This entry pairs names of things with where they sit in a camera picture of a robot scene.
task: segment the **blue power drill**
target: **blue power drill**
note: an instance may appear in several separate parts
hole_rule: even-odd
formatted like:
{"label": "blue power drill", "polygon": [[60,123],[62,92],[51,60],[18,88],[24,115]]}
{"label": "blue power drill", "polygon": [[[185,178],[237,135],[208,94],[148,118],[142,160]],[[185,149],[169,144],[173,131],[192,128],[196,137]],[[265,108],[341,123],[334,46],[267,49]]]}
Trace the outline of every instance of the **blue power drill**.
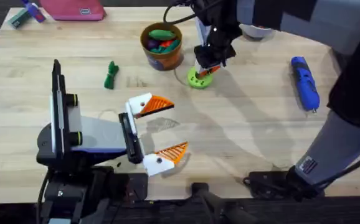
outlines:
{"label": "blue power drill", "polygon": [[317,93],[315,80],[311,75],[309,66],[303,57],[293,57],[291,65],[300,101],[305,110],[312,111],[315,114],[320,106],[320,96]]}

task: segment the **green object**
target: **green object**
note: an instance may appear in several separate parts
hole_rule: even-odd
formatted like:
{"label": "green object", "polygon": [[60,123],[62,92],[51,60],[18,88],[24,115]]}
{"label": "green object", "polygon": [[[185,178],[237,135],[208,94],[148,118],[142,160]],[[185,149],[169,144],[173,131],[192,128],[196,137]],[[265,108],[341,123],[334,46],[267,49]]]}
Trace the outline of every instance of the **green object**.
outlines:
{"label": "green object", "polygon": [[168,30],[152,30],[148,35],[155,40],[171,40],[176,37],[176,35]]}
{"label": "green object", "polygon": [[162,54],[171,52],[171,51],[174,50],[179,44],[180,44],[180,40],[175,40],[175,41],[173,41],[173,43],[172,43],[171,45],[169,45],[169,47],[167,47],[166,49],[164,49],[164,50],[162,51]]}
{"label": "green object", "polygon": [[113,90],[114,82],[115,82],[115,75],[119,71],[119,66],[115,65],[113,61],[111,61],[110,65],[108,66],[108,74],[104,81],[104,87],[110,90]]}
{"label": "green object", "polygon": [[196,77],[197,70],[195,67],[190,68],[187,74],[188,84],[197,89],[204,89],[208,87],[213,82],[213,75],[206,74],[202,79]]}
{"label": "green object", "polygon": [[166,50],[166,47],[159,46],[157,49],[156,48],[151,49],[150,52],[153,52],[153,53],[156,53],[156,54],[161,54],[165,50]]}
{"label": "green object", "polygon": [[18,29],[20,26],[24,25],[26,21],[32,18],[32,15],[28,13],[26,8],[19,11],[15,16],[13,16],[8,23],[10,23],[13,28]]}
{"label": "green object", "polygon": [[156,54],[160,54],[161,52],[159,52],[159,50],[158,49],[151,49],[150,50],[150,52],[152,52],[152,53],[156,53]]}

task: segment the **cup of toys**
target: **cup of toys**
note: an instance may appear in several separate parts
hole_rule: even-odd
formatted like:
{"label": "cup of toys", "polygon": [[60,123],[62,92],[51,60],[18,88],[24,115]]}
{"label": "cup of toys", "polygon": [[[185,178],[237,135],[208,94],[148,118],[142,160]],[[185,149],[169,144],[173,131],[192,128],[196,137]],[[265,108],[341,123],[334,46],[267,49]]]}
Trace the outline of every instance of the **cup of toys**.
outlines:
{"label": "cup of toys", "polygon": [[181,64],[181,40],[180,30],[163,22],[149,25],[140,36],[148,62],[157,70],[171,70]]}

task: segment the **pink bag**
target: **pink bag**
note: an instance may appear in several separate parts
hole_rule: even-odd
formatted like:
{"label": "pink bag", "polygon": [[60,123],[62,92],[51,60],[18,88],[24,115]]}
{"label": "pink bag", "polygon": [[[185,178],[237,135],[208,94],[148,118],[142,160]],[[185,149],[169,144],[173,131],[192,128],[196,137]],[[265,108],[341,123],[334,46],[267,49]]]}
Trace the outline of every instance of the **pink bag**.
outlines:
{"label": "pink bag", "polygon": [[99,0],[40,0],[40,3],[55,20],[99,21],[105,16]]}

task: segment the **green ring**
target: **green ring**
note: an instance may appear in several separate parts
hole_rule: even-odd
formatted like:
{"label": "green ring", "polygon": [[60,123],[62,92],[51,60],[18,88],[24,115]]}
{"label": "green ring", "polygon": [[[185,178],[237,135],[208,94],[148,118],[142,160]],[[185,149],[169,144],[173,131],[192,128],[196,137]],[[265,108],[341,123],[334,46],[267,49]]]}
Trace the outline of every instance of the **green ring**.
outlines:
{"label": "green ring", "polygon": [[190,68],[187,73],[188,84],[197,89],[204,89],[213,82],[213,75],[206,74],[202,79],[196,77],[197,70],[195,67]]}

